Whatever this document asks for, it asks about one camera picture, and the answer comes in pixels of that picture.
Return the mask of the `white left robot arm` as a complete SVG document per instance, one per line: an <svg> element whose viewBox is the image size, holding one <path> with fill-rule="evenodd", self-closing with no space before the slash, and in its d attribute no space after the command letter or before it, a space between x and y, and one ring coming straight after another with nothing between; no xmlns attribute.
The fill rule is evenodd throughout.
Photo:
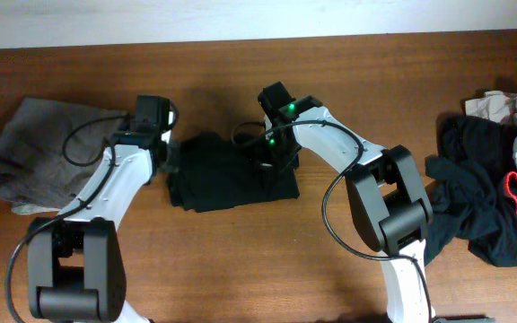
<svg viewBox="0 0 517 323"><path fill-rule="evenodd" d="M31 315L51 322L145 322L127 300L118 227L141 187L171 159L179 110L140 95L136 113L104 139L100 164L53 218L35 219L18 247L27 250Z"/></svg>

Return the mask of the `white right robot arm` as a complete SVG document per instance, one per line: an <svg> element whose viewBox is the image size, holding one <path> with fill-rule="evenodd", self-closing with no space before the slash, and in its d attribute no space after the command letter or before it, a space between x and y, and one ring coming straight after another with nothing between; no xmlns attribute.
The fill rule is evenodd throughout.
<svg viewBox="0 0 517 323"><path fill-rule="evenodd" d="M276 160L307 149L337 172L328 192L345 182L355 230L370 252L354 249L336 233L331 236L348 252L380 263L388 321L433 321L424 261L433 209L411 152L362 138L320 100L296 99L280 82L265 87L258 103L265 113L260 139Z"/></svg>

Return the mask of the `black logo t-shirt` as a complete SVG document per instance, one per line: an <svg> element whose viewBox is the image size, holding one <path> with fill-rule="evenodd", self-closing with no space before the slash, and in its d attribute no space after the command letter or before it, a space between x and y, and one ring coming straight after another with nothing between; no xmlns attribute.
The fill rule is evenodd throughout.
<svg viewBox="0 0 517 323"><path fill-rule="evenodd" d="M300 196L298 161L275 162L263 143L238 149L215 132L180 144L179 169L166 184L171 204L197 213Z"/></svg>

